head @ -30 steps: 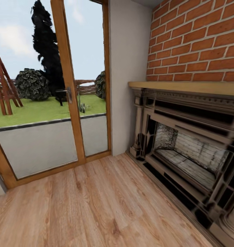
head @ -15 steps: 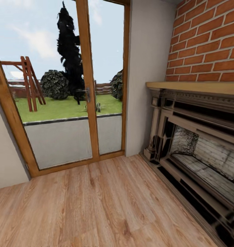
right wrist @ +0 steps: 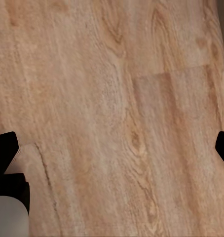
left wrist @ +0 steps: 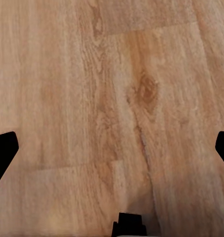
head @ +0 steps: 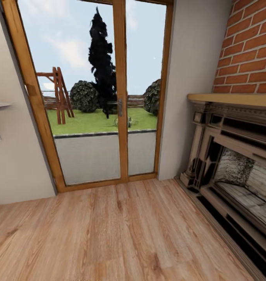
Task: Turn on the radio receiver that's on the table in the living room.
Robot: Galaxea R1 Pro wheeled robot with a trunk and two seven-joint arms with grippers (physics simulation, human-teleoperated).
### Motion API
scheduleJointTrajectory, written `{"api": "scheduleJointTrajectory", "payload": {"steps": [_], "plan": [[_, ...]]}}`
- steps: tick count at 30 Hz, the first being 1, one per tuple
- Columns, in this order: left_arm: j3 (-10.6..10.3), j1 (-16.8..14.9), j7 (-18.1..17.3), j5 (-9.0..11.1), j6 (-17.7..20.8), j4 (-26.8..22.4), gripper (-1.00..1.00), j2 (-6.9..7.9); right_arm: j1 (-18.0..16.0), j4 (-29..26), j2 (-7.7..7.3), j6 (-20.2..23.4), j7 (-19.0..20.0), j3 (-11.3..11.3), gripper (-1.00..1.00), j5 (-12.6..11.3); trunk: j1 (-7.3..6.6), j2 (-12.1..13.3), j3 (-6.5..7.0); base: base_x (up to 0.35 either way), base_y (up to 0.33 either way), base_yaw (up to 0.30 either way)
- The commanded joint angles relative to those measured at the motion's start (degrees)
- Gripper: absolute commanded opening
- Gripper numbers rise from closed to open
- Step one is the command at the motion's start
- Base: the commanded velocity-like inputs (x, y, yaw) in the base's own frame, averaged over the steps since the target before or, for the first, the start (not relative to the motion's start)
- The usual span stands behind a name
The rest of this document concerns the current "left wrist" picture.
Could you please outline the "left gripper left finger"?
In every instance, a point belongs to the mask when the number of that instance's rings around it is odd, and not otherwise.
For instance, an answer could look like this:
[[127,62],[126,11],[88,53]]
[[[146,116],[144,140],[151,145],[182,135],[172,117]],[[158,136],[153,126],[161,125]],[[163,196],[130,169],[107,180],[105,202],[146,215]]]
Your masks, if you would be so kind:
[[14,131],[0,135],[0,179],[18,150],[19,145]]

